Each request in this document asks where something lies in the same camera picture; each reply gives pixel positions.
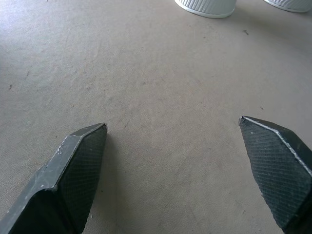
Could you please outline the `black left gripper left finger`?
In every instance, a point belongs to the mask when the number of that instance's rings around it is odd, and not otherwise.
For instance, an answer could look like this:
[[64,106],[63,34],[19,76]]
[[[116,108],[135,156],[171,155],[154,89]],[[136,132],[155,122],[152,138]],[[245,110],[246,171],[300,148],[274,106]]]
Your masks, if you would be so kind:
[[98,187],[107,126],[68,135],[0,220],[0,234],[82,234]]

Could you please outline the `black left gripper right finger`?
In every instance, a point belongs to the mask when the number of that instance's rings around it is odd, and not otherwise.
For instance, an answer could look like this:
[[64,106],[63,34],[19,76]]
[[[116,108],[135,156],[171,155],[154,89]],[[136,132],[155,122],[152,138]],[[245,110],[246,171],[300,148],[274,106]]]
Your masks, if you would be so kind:
[[241,116],[253,177],[284,234],[312,234],[312,150],[290,129]]

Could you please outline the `white ribbed paper cup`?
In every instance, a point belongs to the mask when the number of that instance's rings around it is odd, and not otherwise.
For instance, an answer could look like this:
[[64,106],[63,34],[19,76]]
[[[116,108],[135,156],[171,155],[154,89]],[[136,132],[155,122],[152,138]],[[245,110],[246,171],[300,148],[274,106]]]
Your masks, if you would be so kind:
[[237,0],[175,0],[184,10],[206,18],[222,19],[230,16]]
[[288,12],[306,13],[312,9],[312,0],[264,0],[266,3]]

